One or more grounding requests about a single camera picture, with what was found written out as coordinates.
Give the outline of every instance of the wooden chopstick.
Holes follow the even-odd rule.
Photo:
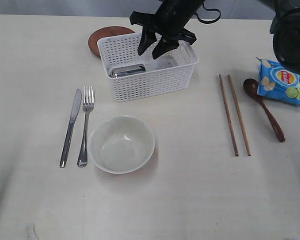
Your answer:
[[[232,144],[233,144],[233,148],[234,148],[234,154],[235,154],[236,157],[238,157],[239,152],[238,152],[238,147],[237,147],[237,143],[236,143],[234,128],[232,126],[232,122],[231,122],[231,118],[230,118],[230,112],[229,112],[228,102],[227,102],[227,98],[226,98],[224,83],[222,81],[222,78],[221,78],[220,74],[219,74],[219,80],[220,80],[220,86],[221,86],[221,92],[222,92],[222,97],[223,97],[223,103],[224,103],[226,118],[228,120],[231,139],[232,139]]]
[[[228,80],[229,80],[229,84],[230,84],[230,87],[231,87],[236,112],[238,113],[239,122],[240,122],[240,126],[241,126],[241,131],[242,131],[242,135],[243,135],[243,139],[244,139],[244,143],[245,143],[245,148],[246,148],[246,151],[248,153],[248,156],[251,156],[249,142],[248,142],[248,138],[247,138],[247,133],[246,133],[245,125],[244,125],[244,120],[243,120],[242,115],[241,115],[241,111],[240,111],[240,107],[239,107],[239,103],[238,103],[238,99],[237,99],[237,94],[236,94],[235,87],[234,87],[234,84],[232,82],[232,78],[231,78],[230,74],[228,75]]]

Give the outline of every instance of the blue snack bag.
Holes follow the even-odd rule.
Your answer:
[[[259,59],[258,95],[300,106],[300,75],[286,70],[280,63]]]

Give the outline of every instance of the fork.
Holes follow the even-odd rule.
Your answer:
[[[94,109],[95,106],[95,93],[92,86],[85,86],[83,93],[83,106],[82,110],[85,112],[84,115],[84,127],[83,127],[83,137],[80,148],[80,153],[77,161],[78,167],[85,167],[88,164],[88,152],[87,152],[87,131],[89,114]]]

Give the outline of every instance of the wooden coaster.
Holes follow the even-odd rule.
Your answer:
[[[88,45],[91,52],[100,57],[100,52],[97,45],[99,39],[133,33],[135,32],[124,26],[107,26],[92,33],[89,37]]]

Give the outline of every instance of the white plastic basket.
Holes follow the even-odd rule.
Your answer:
[[[186,89],[198,62],[191,45],[179,41],[180,47],[154,60],[152,51],[158,41],[139,56],[140,39],[141,33],[132,33],[104,37],[97,42],[114,100],[124,102]],[[136,64],[143,64],[146,72],[110,77],[112,69]]]

